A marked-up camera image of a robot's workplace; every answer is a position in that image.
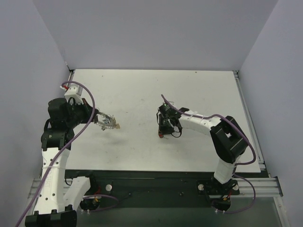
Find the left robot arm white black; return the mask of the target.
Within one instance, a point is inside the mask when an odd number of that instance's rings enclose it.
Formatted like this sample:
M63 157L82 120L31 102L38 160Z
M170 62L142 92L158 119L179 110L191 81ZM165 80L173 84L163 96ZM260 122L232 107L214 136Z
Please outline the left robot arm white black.
M97 182L86 176L76 177L64 191L64 179L71 144L78 138L74 129L96 121L98 111L85 98L56 98L48 103L50 118L45 123L42 143L42 178L30 201L27 227L74 227L77 211L85 194L97 190Z

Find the large metal keyring band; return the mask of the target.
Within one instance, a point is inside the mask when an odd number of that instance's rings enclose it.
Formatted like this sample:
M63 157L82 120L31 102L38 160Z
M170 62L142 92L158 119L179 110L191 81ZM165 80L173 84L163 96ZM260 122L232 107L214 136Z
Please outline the large metal keyring band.
M93 122L103 131L110 129L120 129L120 125L116 122L115 117L103 112L98 112Z

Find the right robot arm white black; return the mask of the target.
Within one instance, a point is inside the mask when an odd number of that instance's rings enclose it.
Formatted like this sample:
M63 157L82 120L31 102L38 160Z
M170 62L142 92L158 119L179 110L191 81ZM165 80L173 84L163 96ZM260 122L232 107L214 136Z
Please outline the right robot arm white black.
M165 135L176 137L175 133L181 136L183 129L190 129L210 136L219 157L214 179L224 185L232 179L236 164L248 147L237 122L231 116L227 116L226 119L226 121L218 117L207 119L188 108L175 110L174 107L163 103L157 112L158 135L160 138Z

